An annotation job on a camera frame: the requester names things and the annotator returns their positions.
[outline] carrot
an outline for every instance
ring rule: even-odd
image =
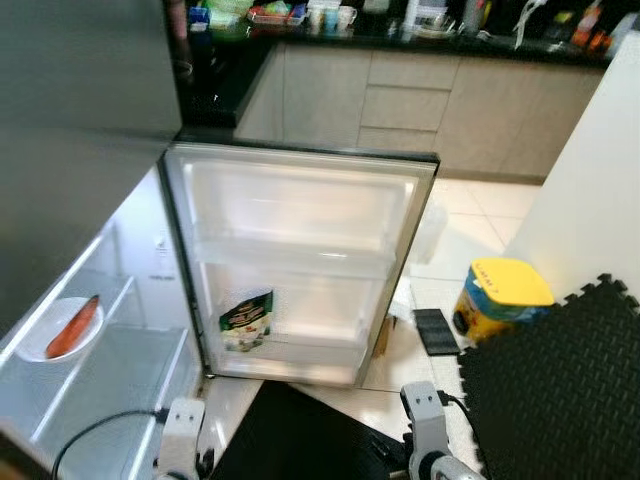
[[[99,295],[94,295],[76,313],[67,326],[47,346],[47,358],[56,358],[68,353],[89,326],[100,301]]]

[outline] white wall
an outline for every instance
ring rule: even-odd
[[[640,299],[640,33],[630,33],[505,256],[556,299],[602,272]]]

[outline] cup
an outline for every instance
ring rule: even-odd
[[[315,32],[320,31],[322,26],[322,14],[324,8],[321,6],[313,6],[308,8],[309,22],[311,23],[311,29]]]
[[[351,25],[356,17],[358,11],[353,7],[340,7],[338,9],[338,30],[345,31],[349,25]]]
[[[333,32],[338,25],[338,12],[337,8],[327,8],[324,11],[324,29],[327,32]]]

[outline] black panel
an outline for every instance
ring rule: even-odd
[[[414,310],[416,327],[427,353],[431,357],[438,355],[457,355],[460,348],[449,329],[447,320],[440,309],[426,308]]]
[[[213,478],[387,480],[404,468],[400,442],[285,383],[265,382]]]

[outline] white plate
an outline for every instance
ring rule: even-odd
[[[56,358],[47,358],[46,350],[51,340],[58,336],[88,301],[88,298],[69,297],[53,302],[16,348],[18,356],[27,362],[56,363],[70,360],[79,354],[82,349],[95,340],[100,328],[102,328],[104,310],[100,305],[98,305],[96,313],[93,314],[88,327],[82,332],[73,349]]]

